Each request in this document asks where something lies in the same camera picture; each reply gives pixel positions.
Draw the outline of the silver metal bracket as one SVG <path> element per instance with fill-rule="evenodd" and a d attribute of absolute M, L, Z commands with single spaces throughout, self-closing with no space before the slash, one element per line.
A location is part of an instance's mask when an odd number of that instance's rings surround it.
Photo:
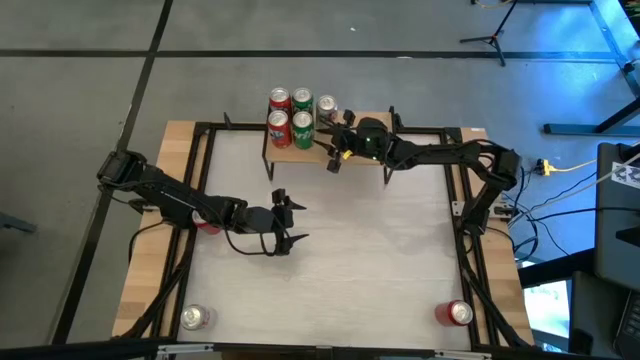
<path fill-rule="evenodd" d="M 434 357 L 447 360 L 493 360 L 489 353 L 452 350 L 435 350 Z"/>
<path fill-rule="evenodd" d="M 214 345 L 211 343 L 184 343 L 161 345 L 157 348 L 157 355 L 179 355 L 213 352 Z"/>

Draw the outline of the grey equipment case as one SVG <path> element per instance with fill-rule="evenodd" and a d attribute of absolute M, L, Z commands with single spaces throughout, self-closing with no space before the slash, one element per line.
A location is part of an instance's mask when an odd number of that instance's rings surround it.
<path fill-rule="evenodd" d="M 624 144 L 597 148 L 595 273 L 612 283 L 640 291 L 640 190 L 611 180 L 612 163 L 626 164 Z"/>

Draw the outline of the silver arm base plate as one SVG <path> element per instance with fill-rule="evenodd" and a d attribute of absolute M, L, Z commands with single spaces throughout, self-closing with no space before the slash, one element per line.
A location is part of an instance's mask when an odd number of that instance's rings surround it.
<path fill-rule="evenodd" d="M 461 216 L 465 202 L 464 201 L 453 201 L 451 203 L 453 214 L 455 216 Z M 509 219 L 512 217 L 514 209 L 512 206 L 509 206 L 504 201 L 496 201 L 489 207 L 489 217 L 497 218 L 497 219 Z"/>

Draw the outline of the lit computer monitor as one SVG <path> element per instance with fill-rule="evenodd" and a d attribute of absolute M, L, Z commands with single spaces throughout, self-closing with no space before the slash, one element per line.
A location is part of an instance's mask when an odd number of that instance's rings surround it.
<path fill-rule="evenodd" d="M 570 285 L 565 280 L 523 290 L 534 341 L 546 351 L 568 351 Z"/>

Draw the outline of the red Fanta can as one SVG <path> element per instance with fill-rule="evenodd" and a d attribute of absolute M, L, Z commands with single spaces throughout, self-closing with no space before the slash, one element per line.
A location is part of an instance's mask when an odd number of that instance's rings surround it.
<path fill-rule="evenodd" d="M 289 91 L 283 87 L 276 87 L 269 94 L 269 108 L 271 111 L 281 110 L 291 113 L 292 101 Z"/>
<path fill-rule="evenodd" d="M 276 148 L 287 148 L 292 144 L 290 119 L 284 110 L 273 110 L 267 118 L 268 132 Z"/>

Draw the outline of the silver Diet Coke can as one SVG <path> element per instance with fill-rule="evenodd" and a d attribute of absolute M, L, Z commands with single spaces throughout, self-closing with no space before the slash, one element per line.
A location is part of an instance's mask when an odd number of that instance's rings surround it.
<path fill-rule="evenodd" d="M 338 109 L 336 99 L 331 95 L 322 95 L 316 101 L 316 128 L 326 129 L 335 123 Z"/>
<path fill-rule="evenodd" d="M 181 327 L 188 331 L 202 330 L 213 325 L 217 312 L 210 307 L 191 304 L 186 306 L 180 315 Z"/>

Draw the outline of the wooden shelf with black legs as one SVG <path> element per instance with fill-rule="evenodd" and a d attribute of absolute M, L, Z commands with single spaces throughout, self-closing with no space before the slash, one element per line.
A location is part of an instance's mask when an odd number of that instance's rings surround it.
<path fill-rule="evenodd" d="M 343 118 L 343 114 L 347 110 L 339 111 L 339 119 Z M 397 133 L 402 127 L 402 121 L 400 115 L 395 111 L 395 108 L 391 106 L 387 112 L 353 112 L 355 114 L 355 122 L 353 129 L 354 132 L 359 121 L 364 117 L 372 117 L 381 120 L 388 129 Z M 268 132 L 267 122 L 265 123 L 266 129 L 264 130 L 264 140 L 261 150 L 262 161 L 267 172 L 268 179 L 273 180 L 275 165 L 277 163 L 307 163 L 307 164 L 324 164 L 326 165 L 330 157 L 327 155 L 327 151 L 316 143 L 309 149 L 299 149 L 293 144 L 287 148 L 276 148 L 271 140 Z M 321 134 L 315 132 L 314 139 L 331 145 L 332 135 Z"/>

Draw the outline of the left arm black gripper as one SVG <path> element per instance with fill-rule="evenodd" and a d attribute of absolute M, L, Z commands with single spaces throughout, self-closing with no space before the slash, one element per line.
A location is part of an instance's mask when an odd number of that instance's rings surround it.
<path fill-rule="evenodd" d="M 233 231 L 237 234 L 284 233 L 285 229 L 293 227 L 293 212 L 291 210 L 305 210 L 305 207 L 294 202 L 284 188 L 272 192 L 271 209 L 263 207 L 247 207 L 234 215 Z M 307 237 L 307 234 L 277 237 L 274 247 L 275 256 L 290 254 L 294 244 Z"/>

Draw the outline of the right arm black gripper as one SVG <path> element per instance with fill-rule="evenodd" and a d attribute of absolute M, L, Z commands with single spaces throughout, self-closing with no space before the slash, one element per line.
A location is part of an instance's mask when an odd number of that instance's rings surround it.
<path fill-rule="evenodd" d="M 339 131 L 352 130 L 354 122 L 355 114 L 351 110 L 347 110 L 342 119 L 339 119 L 339 111 L 321 113 L 317 116 L 316 131 L 333 135 Z M 354 156 L 386 161 L 394 138 L 395 134 L 381 120 L 364 117 L 359 121 L 355 131 L 350 133 L 347 149 Z M 323 142 L 316 142 L 316 145 L 324 148 L 330 157 L 327 170 L 338 173 L 343 160 L 343 151 Z"/>

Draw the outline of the black metal stand frame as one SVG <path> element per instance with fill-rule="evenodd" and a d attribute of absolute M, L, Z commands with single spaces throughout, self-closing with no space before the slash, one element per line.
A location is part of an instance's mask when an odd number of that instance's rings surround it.
<path fill-rule="evenodd" d="M 640 139 L 640 125 L 629 125 L 632 120 L 640 119 L 640 81 L 638 80 L 638 77 L 640 77 L 640 59 L 632 59 L 629 52 L 624 51 L 617 42 L 614 31 L 608 24 L 607 17 L 603 14 L 598 4 L 598 2 L 602 1 L 604 0 L 591 0 L 589 8 L 601 29 L 605 42 L 613 53 L 613 59 L 634 99 L 599 124 L 547 123 L 542 128 L 544 134 Z"/>

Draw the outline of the grey furniture foot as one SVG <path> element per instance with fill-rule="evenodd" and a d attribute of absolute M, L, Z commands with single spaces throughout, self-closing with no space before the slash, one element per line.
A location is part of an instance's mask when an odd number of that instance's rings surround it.
<path fill-rule="evenodd" d="M 35 233 L 37 226 L 14 216 L 0 212 L 0 228 L 14 229 L 25 233 Z"/>

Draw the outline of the red Coca-Cola can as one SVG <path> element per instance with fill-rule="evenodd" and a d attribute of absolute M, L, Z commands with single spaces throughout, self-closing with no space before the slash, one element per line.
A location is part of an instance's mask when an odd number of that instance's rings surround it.
<path fill-rule="evenodd" d="M 209 235 L 217 235 L 221 229 L 208 223 L 197 210 L 192 212 L 192 220 L 196 228 L 204 231 Z"/>
<path fill-rule="evenodd" d="M 474 319 L 472 307 L 463 300 L 438 304 L 434 310 L 437 322 L 445 327 L 467 326 Z"/>

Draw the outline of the black keyboard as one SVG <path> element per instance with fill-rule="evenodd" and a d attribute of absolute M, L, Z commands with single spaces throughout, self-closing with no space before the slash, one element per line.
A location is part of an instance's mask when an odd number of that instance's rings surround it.
<path fill-rule="evenodd" d="M 640 292 L 629 294 L 614 348 L 623 360 L 640 360 Z"/>

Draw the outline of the black rig crossbar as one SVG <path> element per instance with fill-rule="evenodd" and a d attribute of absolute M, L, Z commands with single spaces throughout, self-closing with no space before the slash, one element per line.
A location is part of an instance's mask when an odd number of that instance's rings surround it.
<path fill-rule="evenodd" d="M 129 360 L 156 356 L 161 345 L 184 343 L 211 343 L 213 352 L 255 352 L 255 353 L 302 353 L 312 354 L 321 359 L 335 360 L 346 355 L 398 356 L 435 358 L 435 350 L 446 349 L 402 349 L 367 348 L 329 345 L 273 345 L 215 342 L 178 342 L 171 338 L 115 338 L 107 341 L 70 344 L 41 345 L 22 348 L 0 349 L 0 360 Z M 509 348 L 478 345 L 469 351 L 489 353 L 493 360 L 618 360 L 615 358 L 578 355 L 570 353 L 545 352 L 536 348 Z"/>

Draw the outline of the green Sprite can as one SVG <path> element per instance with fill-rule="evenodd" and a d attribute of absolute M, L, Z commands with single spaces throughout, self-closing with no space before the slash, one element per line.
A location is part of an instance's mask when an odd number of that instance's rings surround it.
<path fill-rule="evenodd" d="M 313 93 L 310 89 L 300 87 L 294 90 L 292 93 L 292 107 L 293 112 L 298 113 L 301 111 L 311 113 L 313 111 Z"/>
<path fill-rule="evenodd" d="M 292 119 L 294 145 L 299 149 L 309 149 L 313 146 L 315 135 L 314 120 L 306 111 L 297 112 Z"/>

